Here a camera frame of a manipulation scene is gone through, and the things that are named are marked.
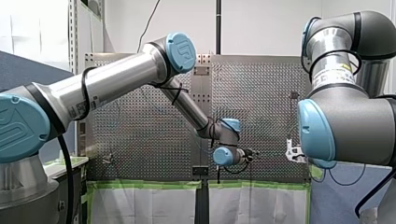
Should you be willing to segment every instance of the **silver arm segment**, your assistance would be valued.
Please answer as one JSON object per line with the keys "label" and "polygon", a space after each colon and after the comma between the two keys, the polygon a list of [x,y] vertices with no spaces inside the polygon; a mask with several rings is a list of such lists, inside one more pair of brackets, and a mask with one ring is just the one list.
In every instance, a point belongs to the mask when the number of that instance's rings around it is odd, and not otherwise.
{"label": "silver arm segment", "polygon": [[175,107],[189,121],[200,137],[219,140],[222,147],[217,148],[214,152],[215,163],[234,165],[246,161],[246,155],[251,154],[251,152],[237,147],[239,130],[230,128],[230,124],[226,123],[228,122],[227,119],[220,122],[209,119],[188,93],[178,90],[180,82],[176,77],[172,77],[163,84],[163,87],[162,92],[170,101],[175,102]]}

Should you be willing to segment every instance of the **black cable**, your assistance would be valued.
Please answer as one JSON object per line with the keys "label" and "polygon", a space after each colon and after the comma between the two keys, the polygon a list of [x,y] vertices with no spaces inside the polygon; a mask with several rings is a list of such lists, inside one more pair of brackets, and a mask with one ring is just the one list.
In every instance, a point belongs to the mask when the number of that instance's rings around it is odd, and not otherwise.
{"label": "black cable", "polygon": [[356,205],[355,207],[355,215],[357,217],[361,217],[360,210],[361,207],[364,206],[367,201],[369,201],[376,193],[378,193],[394,176],[396,175],[396,167],[393,167],[393,169],[385,176],[364,198],[361,199],[361,201]]}
{"label": "black cable", "polygon": [[361,180],[361,178],[363,177],[365,171],[366,171],[366,164],[363,165],[363,169],[361,170],[361,174],[359,175],[359,177],[356,178],[356,180],[354,180],[354,181],[352,181],[350,183],[347,183],[347,184],[343,184],[343,183],[340,183],[339,181],[337,181],[334,178],[334,176],[332,175],[332,170],[331,169],[329,170],[329,174],[332,177],[332,181],[334,181],[337,185],[343,186],[343,187],[349,187],[349,186],[352,186],[352,185],[355,185],[356,183],[358,183]]}
{"label": "black cable", "polygon": [[309,28],[311,27],[312,23],[316,20],[321,20],[321,17],[313,17],[311,18],[311,20],[309,20],[308,24],[305,27],[305,30],[303,32],[304,35],[304,40],[303,40],[303,44],[302,44],[302,49],[301,49],[301,57],[300,57],[300,61],[301,61],[301,66],[303,67],[304,71],[306,73],[309,73],[308,69],[306,69],[305,64],[304,64],[304,56],[305,56],[305,49],[306,49],[306,40],[308,39],[308,31]]}
{"label": "black cable", "polygon": [[172,101],[172,105],[175,104],[175,102],[176,102],[178,96],[180,95],[180,93],[181,93],[182,91],[184,91],[184,92],[186,92],[186,93],[189,93],[189,90],[183,88],[183,83],[181,83],[181,82],[180,82],[179,88],[163,87],[163,86],[154,86],[154,85],[151,85],[151,86],[153,86],[153,87],[156,88],[156,89],[177,91],[177,93],[176,93],[176,95],[175,95],[175,98],[174,98],[173,101]]}
{"label": "black cable", "polygon": [[81,90],[82,90],[82,95],[84,96],[84,105],[85,105],[85,110],[84,113],[81,115],[81,117],[79,117],[78,119],[75,120],[82,120],[88,117],[88,115],[90,114],[90,110],[91,110],[91,102],[90,102],[90,96],[88,95],[88,90],[87,90],[87,84],[86,84],[86,79],[87,79],[87,75],[88,73],[95,69],[96,67],[89,67],[86,68],[81,75]]}
{"label": "black cable", "polygon": [[69,151],[67,149],[64,136],[58,136],[59,145],[61,145],[62,153],[64,154],[64,164],[66,166],[67,176],[67,212],[66,212],[66,224],[71,224],[73,221],[73,205],[74,205],[74,180],[73,180],[73,167],[70,160]]}
{"label": "black cable", "polygon": [[226,166],[224,166],[223,168],[224,168],[224,170],[225,170],[227,173],[230,173],[230,174],[232,174],[232,175],[239,175],[239,174],[241,174],[242,172],[246,171],[246,169],[248,168],[248,164],[249,164],[249,162],[245,162],[244,168],[242,168],[242,169],[239,170],[239,171],[231,171],[231,170],[229,170]]}
{"label": "black cable", "polygon": [[396,95],[394,94],[385,94],[385,95],[380,95],[380,96],[376,96],[375,98],[392,98],[393,100],[396,100]]}
{"label": "black cable", "polygon": [[146,34],[146,31],[147,31],[148,28],[149,28],[149,23],[151,22],[151,19],[152,19],[152,17],[154,16],[155,11],[157,10],[157,6],[160,4],[160,1],[161,1],[161,0],[158,0],[157,3],[155,4],[155,7],[154,7],[154,9],[152,10],[151,15],[150,15],[149,18],[148,18],[148,23],[146,24],[145,31],[143,31],[143,34],[140,36],[140,39],[139,39],[139,46],[137,47],[137,53],[139,52],[140,47],[142,46],[142,39],[143,39],[143,36]]}
{"label": "black cable", "polygon": [[332,53],[337,53],[337,52],[345,52],[345,53],[352,54],[352,55],[358,60],[358,63],[359,63],[359,64],[358,64],[358,67],[357,67],[357,69],[355,70],[355,72],[353,73],[353,75],[356,75],[356,74],[359,73],[359,71],[361,70],[362,62],[361,62],[361,56],[360,56],[356,51],[353,51],[353,50],[351,50],[351,49],[334,49],[334,50],[330,50],[330,51],[327,51],[327,52],[325,52],[325,53],[322,53],[320,56],[318,56],[318,57],[314,60],[314,62],[313,62],[312,65],[311,65],[311,68],[309,69],[309,80],[310,80],[311,82],[312,82],[312,73],[314,72],[314,67],[315,67],[315,65],[316,65],[321,59],[323,59],[323,58],[329,56],[329,55],[332,54]]}

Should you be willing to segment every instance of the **white wall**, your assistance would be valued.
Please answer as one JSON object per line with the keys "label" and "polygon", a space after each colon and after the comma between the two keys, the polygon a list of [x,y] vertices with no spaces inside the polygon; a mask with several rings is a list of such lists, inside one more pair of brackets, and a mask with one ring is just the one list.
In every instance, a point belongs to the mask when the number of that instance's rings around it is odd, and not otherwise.
{"label": "white wall", "polygon": [[318,0],[224,0],[222,54],[300,55],[304,26],[320,14]]}
{"label": "white wall", "polygon": [[[105,51],[136,52],[157,0],[105,0]],[[299,55],[305,23],[320,16],[317,0],[224,0],[222,53]],[[182,31],[197,52],[215,52],[216,0],[161,1],[143,43]]]}
{"label": "white wall", "polygon": [[[105,0],[105,51],[136,52],[156,2]],[[198,52],[215,51],[215,4],[213,0],[162,0],[142,43],[181,31],[192,39]]]}

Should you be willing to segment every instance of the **pegboard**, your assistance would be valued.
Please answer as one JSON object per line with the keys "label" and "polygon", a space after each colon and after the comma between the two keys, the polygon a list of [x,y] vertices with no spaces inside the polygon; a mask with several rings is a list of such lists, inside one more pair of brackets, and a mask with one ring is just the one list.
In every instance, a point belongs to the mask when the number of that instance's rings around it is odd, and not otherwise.
{"label": "pegboard", "polygon": [[[126,56],[86,54],[86,66],[103,66]],[[183,88],[190,88],[190,77],[178,76]],[[86,147],[92,152],[87,152],[87,177],[191,180],[192,134],[190,124],[160,90],[145,86],[132,91],[89,116]]]}
{"label": "pegboard", "polygon": [[[212,117],[240,119],[239,146],[260,152],[251,168],[239,175],[221,172],[221,179],[255,179],[305,182],[306,165],[286,159],[288,132],[298,143],[296,132],[298,99],[308,91],[307,75],[298,57],[219,56],[212,57]],[[210,178],[217,178],[209,156]],[[241,170],[242,165],[230,168]]]}
{"label": "pegboard", "polygon": [[[102,66],[126,56],[87,54],[86,66]],[[208,96],[205,104],[208,109],[204,109],[208,116],[240,119],[240,147],[261,153],[251,169],[240,175],[222,172],[221,179],[306,182],[305,165],[289,162],[285,156],[289,131],[294,142],[298,142],[295,132],[298,100],[291,100],[290,92],[297,91],[302,99],[309,91],[299,58],[212,55],[205,64],[197,61],[198,65],[204,65],[210,72],[202,76],[194,70],[178,76],[183,88],[193,86],[191,97],[197,102],[198,94]],[[210,141],[192,137],[190,124],[160,90],[151,87],[135,90],[92,113],[85,136],[87,151],[92,152],[88,170],[92,180],[191,180],[191,167],[197,161],[209,165],[209,178],[217,177],[210,154],[213,150],[197,152],[202,143],[208,144],[205,147],[208,149]]]}

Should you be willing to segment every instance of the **metal stand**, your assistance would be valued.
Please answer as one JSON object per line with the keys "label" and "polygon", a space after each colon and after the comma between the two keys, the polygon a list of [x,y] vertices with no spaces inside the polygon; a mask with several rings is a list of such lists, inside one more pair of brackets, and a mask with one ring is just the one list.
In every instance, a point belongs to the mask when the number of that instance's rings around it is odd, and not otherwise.
{"label": "metal stand", "polygon": [[51,180],[45,192],[30,199],[0,204],[0,220],[2,224],[15,223],[46,223],[56,224],[59,219],[58,182]]}

